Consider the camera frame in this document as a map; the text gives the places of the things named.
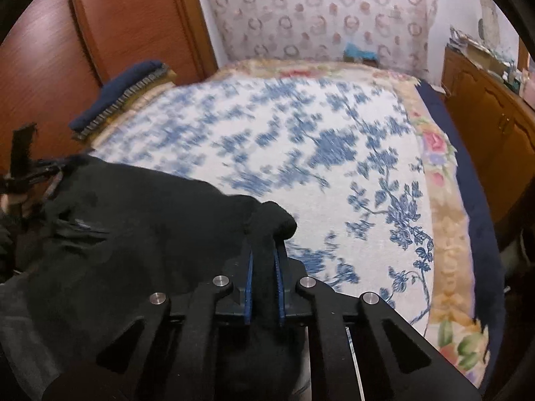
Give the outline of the black printed t-shirt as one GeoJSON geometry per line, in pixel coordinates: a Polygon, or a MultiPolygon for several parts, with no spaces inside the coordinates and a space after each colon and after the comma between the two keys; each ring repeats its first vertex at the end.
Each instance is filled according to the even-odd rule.
{"type": "Polygon", "coordinates": [[[42,204],[1,207],[2,399],[291,396],[305,332],[279,325],[274,262],[291,214],[91,156],[56,180],[42,204]]]}

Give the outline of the navy folded blanket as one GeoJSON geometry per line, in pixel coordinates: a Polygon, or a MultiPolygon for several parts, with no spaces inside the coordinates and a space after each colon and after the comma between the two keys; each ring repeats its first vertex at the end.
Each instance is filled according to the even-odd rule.
{"type": "Polygon", "coordinates": [[[77,133],[103,116],[106,111],[118,111],[134,93],[167,73],[168,66],[157,60],[141,61],[134,64],[102,86],[100,96],[89,109],[69,123],[69,128],[77,133]]]}

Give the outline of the blue floral white cloth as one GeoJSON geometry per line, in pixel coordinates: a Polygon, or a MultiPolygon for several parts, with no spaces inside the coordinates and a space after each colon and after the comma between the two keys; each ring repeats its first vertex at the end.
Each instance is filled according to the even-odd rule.
{"type": "Polygon", "coordinates": [[[288,253],[313,277],[374,291],[425,331],[433,224],[421,143],[398,95],[328,78],[175,87],[94,146],[99,159],[199,179],[294,216],[288,253]]]}

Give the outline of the brown louvered wardrobe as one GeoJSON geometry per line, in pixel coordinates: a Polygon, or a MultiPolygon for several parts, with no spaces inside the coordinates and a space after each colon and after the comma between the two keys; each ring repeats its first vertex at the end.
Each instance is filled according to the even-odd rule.
{"type": "Polygon", "coordinates": [[[13,131],[29,122],[38,157],[77,151],[69,122],[145,60],[168,64],[180,84],[215,74],[200,0],[1,0],[2,169],[13,131]]]}

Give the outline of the beaded cushion mat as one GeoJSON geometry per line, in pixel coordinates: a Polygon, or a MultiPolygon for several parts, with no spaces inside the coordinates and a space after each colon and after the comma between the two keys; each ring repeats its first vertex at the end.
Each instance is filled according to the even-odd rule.
{"type": "Polygon", "coordinates": [[[81,133],[73,131],[73,138],[80,142],[87,142],[88,139],[92,139],[100,134],[107,126],[109,126],[114,120],[117,120],[121,114],[124,114],[133,103],[144,94],[156,89],[158,86],[167,83],[173,83],[176,78],[175,72],[169,67],[167,73],[159,77],[154,82],[150,82],[148,86],[142,88],[139,92],[127,99],[124,105],[118,111],[106,111],[103,116],[100,116],[97,120],[92,122],[88,127],[83,129],[81,133]]]}

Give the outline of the pink floral bedspread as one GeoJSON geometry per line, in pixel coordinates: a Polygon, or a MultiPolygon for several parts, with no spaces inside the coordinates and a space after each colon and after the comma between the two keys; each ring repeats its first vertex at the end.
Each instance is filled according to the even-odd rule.
{"type": "Polygon", "coordinates": [[[475,311],[472,249],[475,241],[469,235],[475,218],[467,213],[467,205],[461,199],[461,149],[452,144],[452,132],[432,116],[431,103],[417,91],[423,81],[360,63],[269,59],[229,64],[211,78],[224,80],[231,76],[264,79],[326,76],[371,83],[398,95],[423,144],[423,173],[431,198],[435,250],[433,296],[425,337],[475,387],[480,387],[495,356],[488,350],[488,326],[475,311]]]}

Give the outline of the navy bed sheet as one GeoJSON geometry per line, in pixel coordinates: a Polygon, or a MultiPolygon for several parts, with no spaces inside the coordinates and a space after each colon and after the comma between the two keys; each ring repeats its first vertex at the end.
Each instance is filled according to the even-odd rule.
{"type": "Polygon", "coordinates": [[[416,87],[435,123],[448,136],[456,149],[456,177],[464,208],[469,216],[468,233],[475,277],[475,318],[489,331],[491,357],[483,373],[479,391],[483,394],[490,382],[502,345],[505,305],[504,267],[499,253],[493,220],[483,187],[470,154],[461,140],[452,118],[438,92],[422,81],[416,87]]]}

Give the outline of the blue item on box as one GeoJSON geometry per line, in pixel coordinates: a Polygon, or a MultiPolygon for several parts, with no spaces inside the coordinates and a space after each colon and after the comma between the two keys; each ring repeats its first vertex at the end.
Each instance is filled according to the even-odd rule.
{"type": "Polygon", "coordinates": [[[363,51],[351,42],[345,46],[343,59],[346,62],[360,62],[374,66],[379,64],[378,57],[374,52],[363,51]]]}

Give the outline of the pink circle patterned curtain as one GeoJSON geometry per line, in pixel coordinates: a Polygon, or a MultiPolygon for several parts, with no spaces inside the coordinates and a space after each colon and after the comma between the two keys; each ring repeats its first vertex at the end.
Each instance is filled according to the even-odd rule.
{"type": "Polygon", "coordinates": [[[438,0],[209,0],[228,58],[340,61],[349,45],[424,78],[438,0]]]}

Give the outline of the wooden sideboard cabinet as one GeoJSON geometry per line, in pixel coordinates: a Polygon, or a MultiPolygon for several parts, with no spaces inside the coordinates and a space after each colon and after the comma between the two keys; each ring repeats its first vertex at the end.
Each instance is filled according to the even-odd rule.
{"type": "Polygon", "coordinates": [[[501,237],[534,213],[534,110],[460,52],[444,50],[446,108],[483,186],[501,237]]]}

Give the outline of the cardboard box on sideboard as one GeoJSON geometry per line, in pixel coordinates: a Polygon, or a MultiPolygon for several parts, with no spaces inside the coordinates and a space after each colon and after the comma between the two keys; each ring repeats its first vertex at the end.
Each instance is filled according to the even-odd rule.
{"type": "Polygon", "coordinates": [[[483,68],[483,70],[493,72],[499,76],[502,76],[508,69],[508,66],[503,61],[494,57],[486,48],[482,48],[478,44],[469,42],[465,48],[464,54],[474,64],[483,68]]]}

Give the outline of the beige side window curtain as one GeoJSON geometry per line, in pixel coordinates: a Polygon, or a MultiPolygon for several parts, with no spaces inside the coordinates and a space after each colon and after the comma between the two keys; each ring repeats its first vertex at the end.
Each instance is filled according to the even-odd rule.
{"type": "Polygon", "coordinates": [[[481,18],[478,24],[480,39],[488,48],[496,49],[501,43],[497,6],[493,0],[480,0],[481,18]]]}

